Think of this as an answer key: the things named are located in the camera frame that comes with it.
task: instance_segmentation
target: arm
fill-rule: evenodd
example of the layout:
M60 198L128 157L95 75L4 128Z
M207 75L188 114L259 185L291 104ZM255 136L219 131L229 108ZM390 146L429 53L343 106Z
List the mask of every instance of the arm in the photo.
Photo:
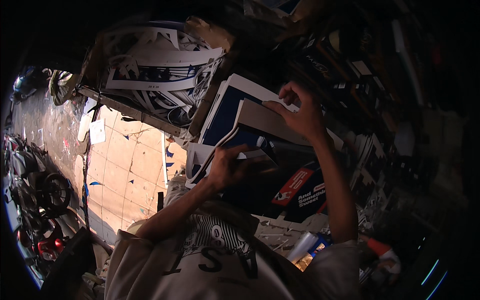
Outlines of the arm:
M203 202L243 177L246 165L243 163L237 166L236 159L240 152L247 150L247 145L215 149L209 176L203 178L180 199L148 219L138 229L136 236L151 241L170 237Z
M297 100L301 102L301 108L297 113L274 101L264 102L264 105L280 114L289 127L302 134L312 144L324 176L333 240L336 243L356 240L358 220L355 202L324 127L320 102L295 82L285 85L280 91L279 98L283 98L288 105Z

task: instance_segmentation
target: blue paper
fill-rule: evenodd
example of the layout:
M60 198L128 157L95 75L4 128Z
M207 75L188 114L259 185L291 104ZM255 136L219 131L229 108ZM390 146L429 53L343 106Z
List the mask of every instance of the blue paper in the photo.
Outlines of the blue paper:
M173 157L174 153L171 153L169 150L168 150L168 147L165 148L165 151L167 153L167 157Z

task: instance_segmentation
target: scooter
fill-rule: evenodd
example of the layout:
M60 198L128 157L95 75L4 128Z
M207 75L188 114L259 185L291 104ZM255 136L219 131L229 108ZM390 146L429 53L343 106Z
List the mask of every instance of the scooter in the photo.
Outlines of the scooter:
M11 101L15 104L33 95L37 89L46 86L47 79L52 76L52 70L24 66L13 83Z

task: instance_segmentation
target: brown paper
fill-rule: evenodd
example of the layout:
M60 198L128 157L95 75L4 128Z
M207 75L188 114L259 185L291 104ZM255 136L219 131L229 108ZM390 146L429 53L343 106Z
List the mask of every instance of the brown paper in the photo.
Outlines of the brown paper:
M235 41L235 37L227 30L215 24L207 23L197 17L189 17L184 30L187 34L194 32L204 39L212 48L222 47L226 53L230 51Z

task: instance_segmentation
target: printed label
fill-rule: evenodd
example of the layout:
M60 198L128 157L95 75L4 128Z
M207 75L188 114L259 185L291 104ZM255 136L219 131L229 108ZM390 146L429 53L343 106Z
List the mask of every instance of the printed label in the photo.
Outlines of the printed label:
M325 183L321 183L313 188L313 192L319 191L325 188Z

